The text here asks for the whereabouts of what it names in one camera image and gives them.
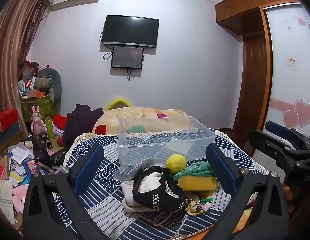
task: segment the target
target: clear plastic bin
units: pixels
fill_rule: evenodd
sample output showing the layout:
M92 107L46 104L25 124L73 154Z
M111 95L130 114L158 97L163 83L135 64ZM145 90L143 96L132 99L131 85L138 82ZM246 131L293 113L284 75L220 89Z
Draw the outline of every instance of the clear plastic bin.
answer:
M186 161L202 159L215 137L214 132L191 116L121 118L117 142L119 162L122 166L154 157L156 164L164 165L172 154L182 154Z

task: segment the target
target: hand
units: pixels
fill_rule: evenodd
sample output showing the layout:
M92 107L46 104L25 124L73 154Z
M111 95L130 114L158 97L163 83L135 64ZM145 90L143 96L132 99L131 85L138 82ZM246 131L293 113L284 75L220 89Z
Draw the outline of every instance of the hand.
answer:
M283 192L284 192L284 197L287 200L292 200L293 196L294 196L292 189L290 187L286 186L284 184L284 182L282 183L282 188L283 188ZM287 213L292 213L294 211L294 205L290 202L286 202L286 210L287 210Z

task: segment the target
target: pink rabbit figurine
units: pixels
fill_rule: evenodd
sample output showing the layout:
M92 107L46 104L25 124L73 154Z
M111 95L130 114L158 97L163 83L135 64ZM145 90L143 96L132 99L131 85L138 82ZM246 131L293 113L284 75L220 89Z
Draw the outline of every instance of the pink rabbit figurine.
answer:
M36 137L39 139L39 134L41 132L46 133L46 127L44 125L44 122L42 121L42 116L40 115L39 112L39 106L37 106L36 111L35 111L35 107L33 106L32 108L33 113L32 113L32 126L31 126L31 130L32 132L36 135Z

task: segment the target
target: bolt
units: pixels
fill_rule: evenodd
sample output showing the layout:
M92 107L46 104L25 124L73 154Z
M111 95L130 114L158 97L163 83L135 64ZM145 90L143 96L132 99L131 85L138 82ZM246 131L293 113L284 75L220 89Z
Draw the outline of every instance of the bolt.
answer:
M240 173L247 174L247 173L249 173L249 170L248 170L248 168L241 168Z
M276 178L277 177L277 172L276 171L271 171L271 176Z
M61 170L61 172L64 173L64 174L68 173L69 171L70 171L69 167L63 167L62 170Z
M39 171L34 171L32 175L33 175L33 177L35 177L35 178L38 177L38 176L39 176Z

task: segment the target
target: curtain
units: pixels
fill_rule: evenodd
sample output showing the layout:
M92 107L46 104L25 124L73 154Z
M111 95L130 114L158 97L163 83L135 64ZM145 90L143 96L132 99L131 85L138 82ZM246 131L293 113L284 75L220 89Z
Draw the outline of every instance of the curtain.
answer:
M9 0L0 13L0 112L17 109L26 135L17 87L19 60L25 59L49 0Z

